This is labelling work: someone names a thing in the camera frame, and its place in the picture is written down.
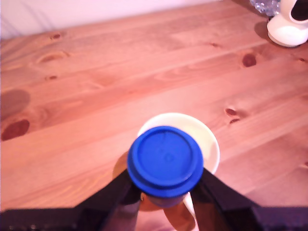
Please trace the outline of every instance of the white bowl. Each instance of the white bowl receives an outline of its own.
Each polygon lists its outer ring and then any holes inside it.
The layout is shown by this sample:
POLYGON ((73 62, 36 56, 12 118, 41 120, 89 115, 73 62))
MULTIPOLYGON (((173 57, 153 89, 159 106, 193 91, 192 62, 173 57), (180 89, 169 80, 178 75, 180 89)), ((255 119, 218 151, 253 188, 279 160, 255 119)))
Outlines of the white bowl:
MULTIPOLYGON (((219 146, 216 137, 204 123, 189 115, 164 113, 149 119, 139 130, 138 136, 158 126, 175 127, 193 137, 202 151, 204 168, 212 174, 215 174, 220 159, 219 146)), ((184 203, 190 213, 195 217, 190 193, 184 198, 184 203)))

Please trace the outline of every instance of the white wall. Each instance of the white wall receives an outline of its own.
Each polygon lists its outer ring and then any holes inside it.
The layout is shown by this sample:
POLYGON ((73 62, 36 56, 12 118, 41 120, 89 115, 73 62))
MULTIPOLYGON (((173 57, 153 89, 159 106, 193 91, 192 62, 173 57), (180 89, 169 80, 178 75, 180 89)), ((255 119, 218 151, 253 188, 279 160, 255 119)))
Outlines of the white wall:
POLYGON ((196 5, 212 0, 1 0, 1 38, 196 5))

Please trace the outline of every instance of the blue plastic lid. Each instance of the blue plastic lid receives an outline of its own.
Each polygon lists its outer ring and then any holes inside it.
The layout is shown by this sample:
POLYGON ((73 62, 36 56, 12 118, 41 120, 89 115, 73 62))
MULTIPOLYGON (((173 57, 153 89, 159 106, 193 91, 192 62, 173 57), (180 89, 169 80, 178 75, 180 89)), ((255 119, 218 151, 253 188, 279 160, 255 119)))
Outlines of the blue plastic lid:
POLYGON ((140 135, 128 152, 128 173, 146 194, 177 197, 189 192, 203 172, 197 142, 173 127, 156 127, 140 135))

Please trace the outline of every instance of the white object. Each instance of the white object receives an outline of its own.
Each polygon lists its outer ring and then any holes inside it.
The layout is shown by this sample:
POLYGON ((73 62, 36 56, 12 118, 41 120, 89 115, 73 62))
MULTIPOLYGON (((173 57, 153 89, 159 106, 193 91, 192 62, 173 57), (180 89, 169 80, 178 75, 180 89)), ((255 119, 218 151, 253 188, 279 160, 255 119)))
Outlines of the white object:
MULTIPOLYGON (((175 127, 189 134, 198 143, 202 151, 204 168, 206 168, 212 174, 215 174, 220 159, 219 146, 214 134, 204 123, 189 115, 181 113, 165 113, 157 115, 148 120, 139 130, 138 136, 140 136, 147 130, 158 126, 175 127)), ((166 201, 164 202, 165 199, 161 198, 149 197, 149 199, 154 204, 162 207, 164 207, 164 203, 166 203, 166 201)), ((177 201, 168 201, 167 204, 175 203, 174 205, 176 205, 182 199, 183 197, 176 198, 177 201)), ((184 203, 190 213, 195 217, 193 202, 190 193, 185 196, 184 203)))
POLYGON ((308 40, 308 16, 307 20, 303 21, 296 20, 292 16, 292 10, 297 1, 281 0, 281 13, 268 23, 269 38, 281 46, 296 47, 308 40))

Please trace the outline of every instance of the wooden table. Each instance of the wooden table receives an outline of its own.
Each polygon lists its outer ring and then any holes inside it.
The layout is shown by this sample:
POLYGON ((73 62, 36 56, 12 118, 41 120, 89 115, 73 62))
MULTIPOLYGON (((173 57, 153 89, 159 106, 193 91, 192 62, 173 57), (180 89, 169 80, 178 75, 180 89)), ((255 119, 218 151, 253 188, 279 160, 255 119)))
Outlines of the wooden table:
MULTIPOLYGON (((308 43, 273 44, 241 2, 1 41, 1 209, 78 204, 126 168, 139 128, 164 112, 211 128, 216 175, 238 192, 308 205, 308 43)), ((173 230, 153 210, 140 230, 173 230)))

